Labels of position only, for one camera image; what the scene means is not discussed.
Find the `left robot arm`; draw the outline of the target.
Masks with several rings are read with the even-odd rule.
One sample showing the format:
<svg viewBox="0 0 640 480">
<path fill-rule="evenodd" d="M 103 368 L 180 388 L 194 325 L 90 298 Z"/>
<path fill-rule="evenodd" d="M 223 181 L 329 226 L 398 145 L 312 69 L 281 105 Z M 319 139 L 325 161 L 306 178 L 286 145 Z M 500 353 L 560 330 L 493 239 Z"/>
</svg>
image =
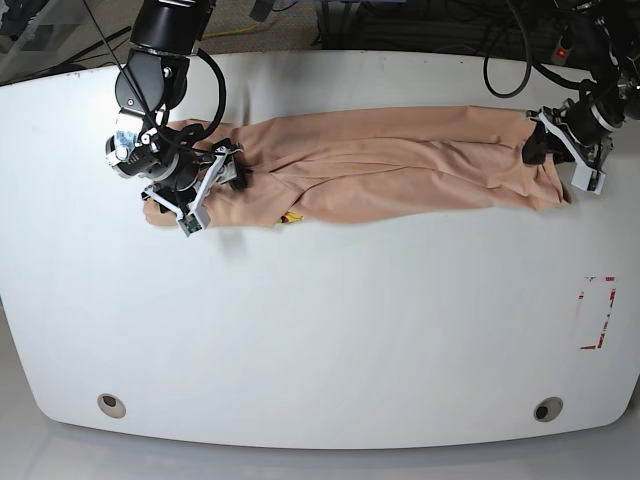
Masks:
<svg viewBox="0 0 640 480">
<path fill-rule="evenodd" d="M 573 53 L 590 77 L 571 81 L 537 58 L 526 23 L 522 32 L 527 81 L 536 71 L 557 86 L 578 93 L 557 108 L 532 114 L 536 128 L 523 148 L 523 162 L 540 165 L 553 154 L 559 162 L 583 162 L 599 171 L 611 135 L 639 118 L 639 30 L 624 1 L 556 1 L 545 10 L 563 23 L 555 56 Z"/>
</svg>

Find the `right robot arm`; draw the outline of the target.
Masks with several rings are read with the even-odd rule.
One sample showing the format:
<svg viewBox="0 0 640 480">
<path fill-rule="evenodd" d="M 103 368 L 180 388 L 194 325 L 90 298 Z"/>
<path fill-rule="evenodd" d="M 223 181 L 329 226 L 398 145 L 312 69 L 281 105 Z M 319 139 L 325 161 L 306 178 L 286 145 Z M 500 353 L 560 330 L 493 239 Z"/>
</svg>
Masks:
<svg viewBox="0 0 640 480">
<path fill-rule="evenodd" d="M 214 10 L 212 1 L 146 1 L 131 32 L 131 50 L 119 69 L 120 107 L 106 142 L 110 167 L 125 178 L 140 176 L 170 203 L 185 208 L 204 173 L 237 150 L 221 126 L 227 90 L 222 70 L 198 44 Z M 192 57 L 213 71 L 218 106 L 211 122 L 171 127 L 169 114 L 184 99 Z"/>
</svg>

